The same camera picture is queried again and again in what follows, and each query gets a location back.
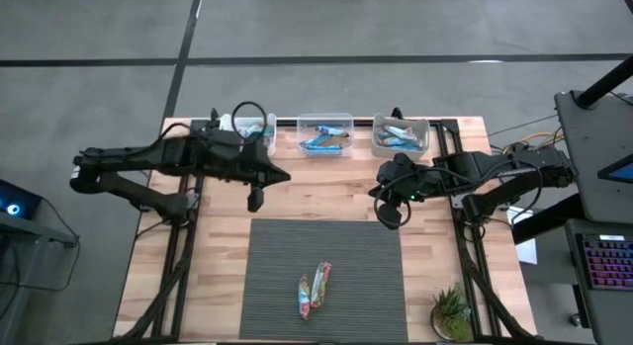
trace small pot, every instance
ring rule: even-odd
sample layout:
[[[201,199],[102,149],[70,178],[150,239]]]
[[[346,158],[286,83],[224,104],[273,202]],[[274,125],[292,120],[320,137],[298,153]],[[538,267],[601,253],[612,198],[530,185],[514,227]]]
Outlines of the small pot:
[[[451,339],[448,334],[446,334],[446,332],[444,332],[444,329],[442,328],[441,324],[436,324],[436,317],[435,317],[435,313],[437,312],[437,305],[433,307],[433,310],[431,311],[431,328],[433,328],[433,331],[435,332],[435,334],[437,336],[439,336],[442,340],[446,340],[446,341],[454,341],[453,339]]]

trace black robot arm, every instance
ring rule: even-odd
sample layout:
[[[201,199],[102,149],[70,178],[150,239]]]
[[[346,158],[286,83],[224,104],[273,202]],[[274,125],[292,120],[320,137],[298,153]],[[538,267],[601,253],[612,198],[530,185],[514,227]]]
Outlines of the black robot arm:
[[[471,194],[491,179],[514,176],[512,180],[482,195]],[[573,182],[571,164],[561,151],[548,146],[490,156],[483,152],[461,152],[433,159],[433,166],[415,164],[398,153],[393,161],[381,165],[376,177],[379,185],[369,192],[378,201],[377,217],[388,228],[398,228],[410,219],[409,202],[427,198],[464,195],[466,221],[483,222],[503,203],[514,203],[521,195],[538,187],[566,187]],[[408,216],[397,208],[405,204]]]
[[[233,131],[219,129],[218,114],[188,136],[165,138],[166,133],[183,124],[174,124],[148,146],[88,148],[73,159],[75,170],[70,186],[79,193],[111,193],[127,199],[136,208],[150,207],[162,217],[186,218],[192,201],[185,194],[158,193],[121,177],[117,172],[152,169],[170,176],[208,176],[239,181],[251,186],[248,210],[257,212],[263,205],[263,188],[290,180],[290,175],[268,158],[260,134],[241,143]]]

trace glowing light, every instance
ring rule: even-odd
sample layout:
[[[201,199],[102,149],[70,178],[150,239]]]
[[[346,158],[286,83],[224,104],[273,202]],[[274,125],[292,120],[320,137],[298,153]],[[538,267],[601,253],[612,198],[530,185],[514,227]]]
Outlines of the glowing light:
[[[14,216],[19,212],[20,212],[20,207],[17,205],[10,205],[9,207],[7,207],[7,213],[11,216]]]

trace clear plastic bin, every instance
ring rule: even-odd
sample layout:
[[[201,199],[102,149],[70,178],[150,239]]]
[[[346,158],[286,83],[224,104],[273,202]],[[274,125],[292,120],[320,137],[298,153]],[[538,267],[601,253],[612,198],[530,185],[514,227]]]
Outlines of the clear plastic bin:
[[[310,143],[317,138],[325,141]],[[353,146],[354,118],[351,115],[318,113],[297,117],[297,147],[306,157],[349,157]]]
[[[411,128],[415,137],[419,141],[419,149],[403,149],[398,147],[382,146],[378,138],[376,137],[376,128],[383,128],[384,126],[396,127],[399,129]],[[377,157],[393,158],[396,153],[402,152],[413,161],[418,160],[426,150],[428,150],[429,144],[429,131],[430,124],[427,120],[421,119],[418,121],[398,120],[394,118],[386,118],[382,114],[377,114],[374,117],[374,123],[372,127],[372,154]]]
[[[268,114],[268,127],[273,128],[272,136],[264,136],[264,146],[268,147],[268,155],[272,156],[275,153],[275,144],[277,142],[277,117],[274,114]],[[254,124],[264,124],[264,119],[258,118],[235,118],[235,127],[238,129],[244,129],[251,127]],[[224,114],[220,118],[220,129],[233,131],[233,127],[230,124],[230,114]]]

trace plastic container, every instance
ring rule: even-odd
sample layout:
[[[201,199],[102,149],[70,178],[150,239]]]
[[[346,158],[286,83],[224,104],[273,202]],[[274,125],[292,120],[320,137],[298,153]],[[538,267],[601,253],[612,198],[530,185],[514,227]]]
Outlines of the plastic container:
[[[277,117],[274,114],[268,114],[268,127],[273,128],[272,136],[264,136],[264,145],[268,147],[268,155],[272,156],[275,153],[275,144],[277,143]],[[251,127],[253,124],[264,124],[264,119],[257,118],[235,118],[235,126],[238,129]],[[220,118],[220,129],[233,131],[233,127],[230,124],[230,114],[224,114]]]
[[[343,130],[348,134],[339,149],[308,149],[306,142],[321,136],[319,127]],[[347,113],[301,114],[297,117],[297,147],[306,157],[349,157],[354,146],[354,117]]]
[[[376,128],[383,128],[384,126],[391,126],[400,129],[412,128],[413,134],[415,134],[417,139],[420,141],[420,150],[413,151],[409,149],[397,148],[395,146],[382,146],[376,138],[375,131]],[[420,119],[418,121],[407,121],[386,118],[382,114],[377,114],[374,117],[374,124],[372,126],[372,154],[377,157],[393,158],[396,153],[402,152],[411,160],[416,161],[420,159],[424,152],[428,150],[429,131],[430,124],[425,119]]]

